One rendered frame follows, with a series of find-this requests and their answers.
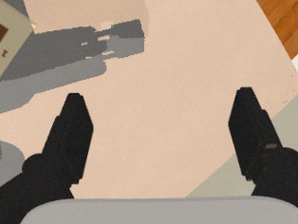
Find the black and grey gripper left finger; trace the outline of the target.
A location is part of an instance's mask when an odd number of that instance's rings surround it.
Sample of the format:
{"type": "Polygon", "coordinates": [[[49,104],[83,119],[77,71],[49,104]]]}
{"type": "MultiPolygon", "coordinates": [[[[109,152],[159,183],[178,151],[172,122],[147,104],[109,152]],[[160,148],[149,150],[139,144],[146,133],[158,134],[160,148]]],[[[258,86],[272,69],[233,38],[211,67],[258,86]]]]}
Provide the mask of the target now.
{"type": "Polygon", "coordinates": [[[74,198],[69,188],[83,178],[93,131],[84,96],[68,93],[42,153],[28,157],[22,173],[0,187],[0,224],[21,224],[34,206],[74,198]]]}

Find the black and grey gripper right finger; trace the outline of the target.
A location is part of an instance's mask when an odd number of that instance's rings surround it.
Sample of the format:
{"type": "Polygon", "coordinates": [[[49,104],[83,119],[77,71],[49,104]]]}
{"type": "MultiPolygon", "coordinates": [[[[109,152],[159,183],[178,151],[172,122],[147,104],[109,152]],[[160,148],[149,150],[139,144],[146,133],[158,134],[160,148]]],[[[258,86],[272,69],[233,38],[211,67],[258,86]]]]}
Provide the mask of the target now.
{"type": "Polygon", "coordinates": [[[251,195],[277,198],[298,208],[298,152],[283,147],[251,87],[236,91],[228,126],[241,174],[255,184],[251,195]]]}

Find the orange and cream chessboard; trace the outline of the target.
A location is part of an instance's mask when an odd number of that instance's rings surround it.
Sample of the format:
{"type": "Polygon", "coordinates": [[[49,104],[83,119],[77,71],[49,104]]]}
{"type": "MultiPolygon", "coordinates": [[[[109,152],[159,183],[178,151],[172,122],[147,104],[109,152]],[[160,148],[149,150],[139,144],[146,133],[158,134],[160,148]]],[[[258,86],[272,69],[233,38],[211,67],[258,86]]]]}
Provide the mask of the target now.
{"type": "Polygon", "coordinates": [[[35,27],[36,23],[0,0],[0,77],[35,27]]]}

